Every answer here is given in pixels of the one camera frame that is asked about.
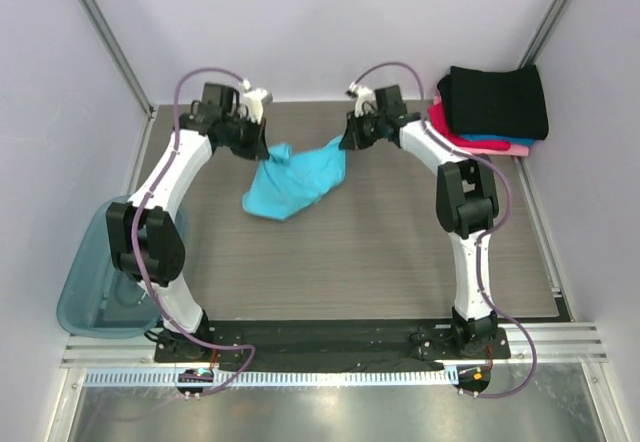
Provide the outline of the cyan t shirt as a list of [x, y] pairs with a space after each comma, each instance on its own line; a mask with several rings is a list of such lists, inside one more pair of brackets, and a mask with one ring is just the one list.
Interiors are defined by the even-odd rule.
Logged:
[[288, 143], [269, 148], [269, 158], [258, 164], [243, 210], [252, 216], [285, 221], [318, 203], [341, 185], [347, 173], [346, 152], [340, 137], [324, 146], [296, 152]]

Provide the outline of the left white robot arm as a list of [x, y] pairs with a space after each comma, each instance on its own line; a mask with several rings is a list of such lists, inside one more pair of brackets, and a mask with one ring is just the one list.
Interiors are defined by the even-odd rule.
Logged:
[[249, 161], [265, 160], [265, 108], [272, 95], [248, 81], [205, 84], [188, 111], [174, 111], [168, 145], [141, 187], [112, 203], [106, 224], [112, 264], [159, 309], [166, 334], [188, 360], [205, 359], [212, 337], [205, 310], [187, 285], [186, 247], [175, 217], [199, 171], [224, 147]]

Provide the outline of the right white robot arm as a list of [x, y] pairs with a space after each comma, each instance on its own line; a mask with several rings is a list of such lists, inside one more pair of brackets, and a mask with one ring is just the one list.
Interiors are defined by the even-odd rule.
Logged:
[[436, 177], [436, 217], [449, 235], [455, 264], [449, 341], [458, 355], [474, 357], [498, 332], [489, 282], [488, 232], [499, 215], [494, 172], [455, 148], [420, 113], [409, 112], [397, 85], [371, 89], [353, 82], [346, 94], [354, 109], [346, 116], [341, 149], [364, 150], [387, 140]]

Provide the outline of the black folded t shirt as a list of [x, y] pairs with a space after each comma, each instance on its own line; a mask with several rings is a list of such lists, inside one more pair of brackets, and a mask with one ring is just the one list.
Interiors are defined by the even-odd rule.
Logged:
[[449, 129], [544, 140], [549, 135], [545, 94], [534, 65], [507, 72], [452, 66], [437, 83]]

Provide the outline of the pink folded t shirt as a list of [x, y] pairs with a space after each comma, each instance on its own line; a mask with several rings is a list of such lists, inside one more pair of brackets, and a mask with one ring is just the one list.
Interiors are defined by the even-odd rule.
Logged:
[[474, 155], [514, 157], [526, 157], [529, 155], [529, 148], [520, 144], [504, 140], [470, 141], [451, 133], [446, 121], [444, 106], [439, 97], [436, 97], [434, 104], [428, 108], [428, 115], [434, 129], [448, 142], [463, 151]]

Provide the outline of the blue folded t shirt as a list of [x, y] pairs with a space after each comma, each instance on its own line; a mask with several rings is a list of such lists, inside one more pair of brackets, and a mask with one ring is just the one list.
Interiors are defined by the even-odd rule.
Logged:
[[530, 147], [532, 146], [536, 140], [530, 138], [518, 138], [518, 137], [508, 137], [501, 135], [486, 135], [486, 134], [463, 134], [461, 138], [468, 141], [502, 141], [509, 142], [511, 144], [522, 145]]

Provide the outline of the blue transparent plastic bin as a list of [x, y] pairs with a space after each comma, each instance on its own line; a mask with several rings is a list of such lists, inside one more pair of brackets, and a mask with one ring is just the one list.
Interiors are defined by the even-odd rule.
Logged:
[[[160, 322], [161, 313], [148, 297], [144, 282], [140, 286], [112, 263], [107, 210], [114, 203], [126, 204], [129, 197], [127, 194], [104, 202], [94, 213], [78, 248], [57, 306], [58, 322], [71, 335], [128, 339], [141, 336]], [[186, 245], [186, 210], [182, 204], [169, 210]], [[163, 308], [183, 329], [195, 333], [203, 310], [189, 292], [185, 273], [170, 287], [152, 285]]]

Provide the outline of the left aluminium corner post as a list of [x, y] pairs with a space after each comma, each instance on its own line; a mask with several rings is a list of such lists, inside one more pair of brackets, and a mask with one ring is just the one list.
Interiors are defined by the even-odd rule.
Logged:
[[78, 0], [88, 17], [94, 31], [101, 40], [104, 48], [111, 57], [117, 71], [124, 80], [131, 95], [142, 109], [145, 117], [150, 120], [154, 114], [154, 106], [146, 95], [133, 67], [121, 48], [113, 30], [97, 0]]

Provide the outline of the aluminium corner post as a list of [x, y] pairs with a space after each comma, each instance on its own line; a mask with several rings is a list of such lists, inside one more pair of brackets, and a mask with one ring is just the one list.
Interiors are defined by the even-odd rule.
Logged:
[[531, 66], [536, 63], [536, 60], [551, 38], [552, 33], [558, 26], [571, 1], [572, 0], [551, 0], [531, 41], [519, 60], [519, 68]]
[[97, 0], [78, 0], [88, 17], [94, 31], [101, 40], [104, 48], [111, 57], [117, 71], [124, 80], [131, 95], [142, 109], [145, 117], [150, 120], [154, 114], [154, 106], [146, 95], [133, 67], [121, 48], [113, 30]]

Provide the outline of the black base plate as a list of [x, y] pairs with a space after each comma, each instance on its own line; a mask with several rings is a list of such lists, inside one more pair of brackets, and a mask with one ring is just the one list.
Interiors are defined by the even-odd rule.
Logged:
[[446, 375], [448, 383], [481, 393], [493, 364], [511, 351], [503, 328], [466, 334], [441, 320], [220, 321], [188, 338], [148, 331], [153, 359], [176, 364], [179, 392], [203, 397], [250, 382], [335, 385], [409, 373]]

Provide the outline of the right aluminium corner post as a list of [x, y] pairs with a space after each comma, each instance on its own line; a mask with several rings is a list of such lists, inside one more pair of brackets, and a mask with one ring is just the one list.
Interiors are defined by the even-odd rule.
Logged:
[[536, 60], [551, 38], [552, 33], [558, 26], [571, 1], [572, 0], [551, 0], [531, 41], [519, 60], [519, 68], [531, 66], [536, 63]]

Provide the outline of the aluminium frame rail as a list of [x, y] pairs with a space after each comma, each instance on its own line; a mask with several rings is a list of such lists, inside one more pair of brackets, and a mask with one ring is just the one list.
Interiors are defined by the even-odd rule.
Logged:
[[446, 324], [428, 321], [218, 322], [213, 336], [225, 351], [213, 353], [167, 336], [124, 340], [72, 336], [64, 367], [146, 365], [198, 366], [214, 363], [238, 368], [249, 349], [250, 368], [265, 372], [383, 372], [432, 370], [439, 364], [602, 362], [604, 346], [591, 323], [529, 323], [523, 330], [502, 324], [482, 352], [464, 355], [449, 341]]

